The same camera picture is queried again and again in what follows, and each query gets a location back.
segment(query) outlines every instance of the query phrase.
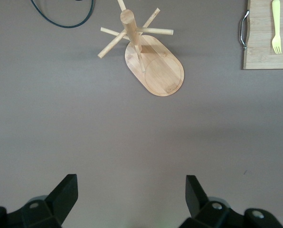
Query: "metal handle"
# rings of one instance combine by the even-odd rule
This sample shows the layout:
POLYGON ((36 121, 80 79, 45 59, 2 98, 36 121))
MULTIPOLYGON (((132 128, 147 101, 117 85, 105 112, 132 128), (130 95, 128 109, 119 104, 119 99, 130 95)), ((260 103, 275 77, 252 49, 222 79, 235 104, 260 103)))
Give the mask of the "metal handle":
POLYGON ((241 20, 241 23, 240 23, 240 40, 241 40, 241 43, 243 45, 243 49, 246 50, 247 49, 247 45, 246 43, 243 41, 243 22, 244 20, 247 18, 247 16, 249 15, 249 10, 247 10, 245 16, 243 17, 243 19, 241 20))

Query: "gray surface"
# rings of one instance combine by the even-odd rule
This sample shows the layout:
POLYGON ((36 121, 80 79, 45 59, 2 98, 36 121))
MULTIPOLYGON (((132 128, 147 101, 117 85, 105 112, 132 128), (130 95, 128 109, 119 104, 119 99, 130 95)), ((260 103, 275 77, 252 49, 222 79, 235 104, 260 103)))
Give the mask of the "gray surface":
MULTIPOLYGON (((74 24, 89 2, 38 2, 74 24)), ((78 174, 63 227, 176 228, 189 216, 185 176, 234 210, 259 207, 283 223, 283 70, 241 70, 246 2, 125 0, 181 61, 185 80, 157 97, 132 75, 116 0, 96 1, 79 28, 58 28, 28 0, 0 0, 0 205, 9 212, 78 174)))

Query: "wooden base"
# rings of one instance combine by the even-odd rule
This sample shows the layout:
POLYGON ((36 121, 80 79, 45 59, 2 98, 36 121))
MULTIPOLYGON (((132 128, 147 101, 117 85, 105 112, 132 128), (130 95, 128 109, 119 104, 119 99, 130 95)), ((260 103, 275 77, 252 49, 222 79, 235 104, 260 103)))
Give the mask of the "wooden base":
POLYGON ((126 48, 128 68, 143 86, 157 96, 169 96, 179 90, 184 80, 184 69, 179 60, 155 37, 140 36, 141 57, 145 67, 142 72, 134 45, 126 48))

